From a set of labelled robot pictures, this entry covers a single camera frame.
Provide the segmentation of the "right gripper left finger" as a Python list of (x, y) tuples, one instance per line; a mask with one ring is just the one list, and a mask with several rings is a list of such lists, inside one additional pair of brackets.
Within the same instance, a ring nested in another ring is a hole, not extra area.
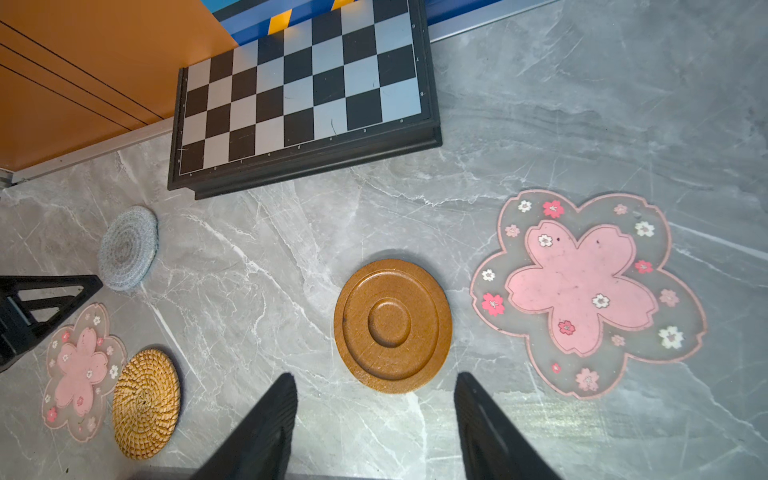
[(289, 373), (280, 375), (194, 479), (283, 479), (298, 407)]

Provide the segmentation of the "pink flower coaster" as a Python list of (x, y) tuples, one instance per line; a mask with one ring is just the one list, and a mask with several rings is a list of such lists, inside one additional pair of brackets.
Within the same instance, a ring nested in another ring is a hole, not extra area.
[(41, 406), (45, 426), (65, 428), (80, 443), (92, 440), (126, 362), (123, 342), (110, 333), (106, 306), (95, 302), (85, 307), (75, 323), (53, 334), (47, 348), (49, 379)]
[(675, 363), (701, 349), (706, 314), (667, 269), (669, 223), (645, 198), (611, 193), (575, 204), (524, 190), (502, 207), (496, 237), (498, 251), (472, 278), (473, 309), (521, 338), (556, 392), (596, 398), (630, 360)]

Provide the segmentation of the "brown wooden round coaster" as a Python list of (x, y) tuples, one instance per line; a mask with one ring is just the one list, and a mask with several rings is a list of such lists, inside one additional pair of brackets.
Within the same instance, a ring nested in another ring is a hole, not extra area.
[(369, 263), (342, 288), (334, 313), (336, 346), (363, 385), (387, 394), (417, 390), (447, 359), (453, 333), (447, 297), (420, 266)]

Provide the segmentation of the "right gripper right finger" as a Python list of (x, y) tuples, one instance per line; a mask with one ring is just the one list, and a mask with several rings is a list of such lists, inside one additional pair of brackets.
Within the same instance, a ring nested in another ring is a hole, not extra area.
[(560, 479), (472, 374), (458, 374), (454, 404), (468, 479)]

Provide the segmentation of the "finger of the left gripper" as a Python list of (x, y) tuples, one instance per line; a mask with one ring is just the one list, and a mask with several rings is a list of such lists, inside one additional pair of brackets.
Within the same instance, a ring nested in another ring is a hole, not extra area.
[[(23, 300), (22, 291), (78, 287), (77, 295)], [(97, 275), (1, 276), (1, 371), (37, 347), (103, 287)]]

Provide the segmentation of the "grey woven round coaster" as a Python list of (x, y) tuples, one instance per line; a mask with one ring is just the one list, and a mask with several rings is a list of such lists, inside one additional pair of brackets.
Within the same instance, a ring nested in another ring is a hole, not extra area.
[(98, 251), (103, 284), (118, 292), (138, 286), (148, 273), (158, 246), (155, 214), (144, 206), (125, 210), (110, 224)]

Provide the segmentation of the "yellow rattan round coaster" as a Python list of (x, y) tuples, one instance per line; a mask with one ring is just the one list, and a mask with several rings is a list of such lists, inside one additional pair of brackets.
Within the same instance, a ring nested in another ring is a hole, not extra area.
[(181, 387), (170, 357), (159, 349), (137, 353), (114, 390), (112, 423), (121, 452), (148, 460), (170, 441), (178, 423)]

